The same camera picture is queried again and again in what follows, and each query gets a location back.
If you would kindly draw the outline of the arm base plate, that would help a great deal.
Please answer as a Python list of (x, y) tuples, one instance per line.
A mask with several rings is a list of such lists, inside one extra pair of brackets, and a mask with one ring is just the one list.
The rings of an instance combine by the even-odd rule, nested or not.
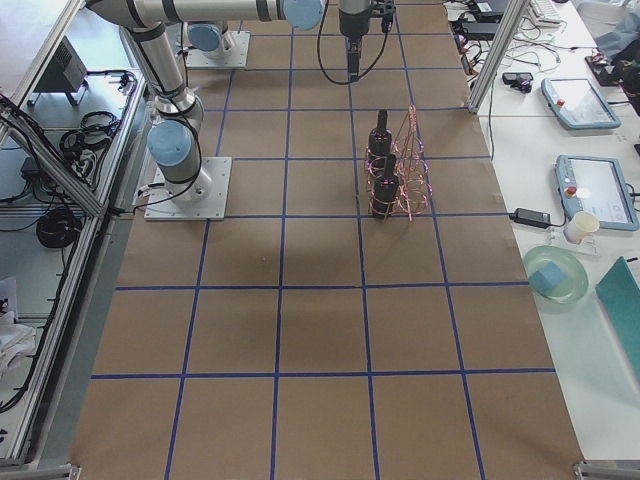
[(187, 56), (189, 69), (244, 69), (248, 59), (250, 33), (217, 30), (190, 31), (191, 49)]
[(176, 198), (172, 196), (186, 188), (169, 184), (151, 190), (144, 218), (148, 221), (196, 221), (225, 218), (231, 177), (231, 157), (204, 157), (196, 182)]

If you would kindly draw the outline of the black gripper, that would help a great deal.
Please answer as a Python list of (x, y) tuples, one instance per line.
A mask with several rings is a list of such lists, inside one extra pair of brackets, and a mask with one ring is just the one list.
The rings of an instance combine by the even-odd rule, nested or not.
[[(393, 24), (393, 0), (339, 0), (339, 26), (344, 36), (364, 36), (373, 18), (381, 20), (381, 31), (388, 33)], [(357, 82), (360, 75), (361, 38), (346, 38), (347, 81)]]

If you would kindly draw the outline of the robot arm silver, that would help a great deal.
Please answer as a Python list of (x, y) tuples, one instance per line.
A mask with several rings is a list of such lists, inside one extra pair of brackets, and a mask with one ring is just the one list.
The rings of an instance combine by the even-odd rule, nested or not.
[[(325, 1), (87, 1), (86, 7), (127, 32), (133, 56), (156, 95), (163, 119), (187, 117), (197, 96), (187, 86), (165, 31), (168, 23), (215, 24), (226, 21), (286, 21), (300, 30), (322, 29), (328, 12)], [(395, 16), (392, 1), (339, 1), (339, 27), (345, 37), (349, 85), (366, 76), (360, 69), (363, 37), (373, 18), (388, 34)]]
[(235, 46), (225, 22), (188, 23), (187, 37), (194, 49), (213, 60), (225, 59)]

